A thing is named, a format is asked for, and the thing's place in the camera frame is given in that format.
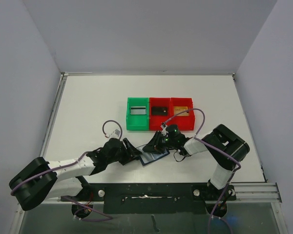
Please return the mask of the blue leather card holder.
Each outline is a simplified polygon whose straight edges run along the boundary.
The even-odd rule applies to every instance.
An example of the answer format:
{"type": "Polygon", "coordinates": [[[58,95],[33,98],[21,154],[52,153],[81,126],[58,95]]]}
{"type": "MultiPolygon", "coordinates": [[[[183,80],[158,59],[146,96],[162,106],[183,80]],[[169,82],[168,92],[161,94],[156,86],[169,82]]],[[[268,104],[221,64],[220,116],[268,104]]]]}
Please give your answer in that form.
{"type": "Polygon", "coordinates": [[[160,160],[170,154],[168,150],[165,150],[162,154],[147,153],[143,151],[143,146],[137,148],[142,154],[139,156],[139,160],[143,166],[147,166],[155,161],[160,160]]]}

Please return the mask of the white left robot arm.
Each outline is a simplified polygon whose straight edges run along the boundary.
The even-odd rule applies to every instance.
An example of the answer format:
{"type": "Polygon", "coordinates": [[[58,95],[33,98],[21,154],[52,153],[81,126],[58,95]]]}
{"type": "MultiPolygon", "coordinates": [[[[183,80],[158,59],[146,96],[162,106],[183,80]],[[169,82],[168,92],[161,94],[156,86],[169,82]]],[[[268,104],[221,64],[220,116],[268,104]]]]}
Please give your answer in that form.
{"type": "Polygon", "coordinates": [[[68,195],[85,200],[90,188],[80,182],[80,177],[98,174],[114,162],[126,165],[141,155],[142,152],[127,138],[111,138],[102,147],[86,151],[76,159],[47,161],[37,157],[11,179],[11,195],[25,211],[57,196],[68,195]]]}

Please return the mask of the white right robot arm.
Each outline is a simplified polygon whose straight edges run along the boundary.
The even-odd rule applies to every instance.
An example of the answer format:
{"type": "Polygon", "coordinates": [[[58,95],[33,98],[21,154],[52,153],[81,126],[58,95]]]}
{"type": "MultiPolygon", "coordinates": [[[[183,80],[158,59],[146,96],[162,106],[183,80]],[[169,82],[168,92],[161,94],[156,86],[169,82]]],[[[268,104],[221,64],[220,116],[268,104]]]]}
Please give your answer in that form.
{"type": "Polygon", "coordinates": [[[250,152],[250,147],[223,124],[218,125],[202,139],[197,136],[187,137],[180,132],[176,124],[172,124],[163,131],[157,131],[142,150],[157,155],[176,150],[185,157],[208,151],[217,162],[209,180],[211,185],[208,186],[208,195],[219,199],[225,194],[225,186],[235,171],[241,168],[240,162],[250,152]]]}

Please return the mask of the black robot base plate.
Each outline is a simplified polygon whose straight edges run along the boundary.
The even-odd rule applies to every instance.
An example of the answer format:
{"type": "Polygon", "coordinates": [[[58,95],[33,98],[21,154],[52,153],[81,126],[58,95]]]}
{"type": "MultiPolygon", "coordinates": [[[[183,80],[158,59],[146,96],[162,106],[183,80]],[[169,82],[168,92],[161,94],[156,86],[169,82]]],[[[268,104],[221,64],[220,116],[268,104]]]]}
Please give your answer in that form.
{"type": "Polygon", "coordinates": [[[207,183],[88,183],[79,180],[82,190],[77,202],[102,202],[103,212],[115,214],[205,214],[217,200],[218,211],[226,212],[227,202],[235,201],[235,188],[225,192],[207,183]]]}

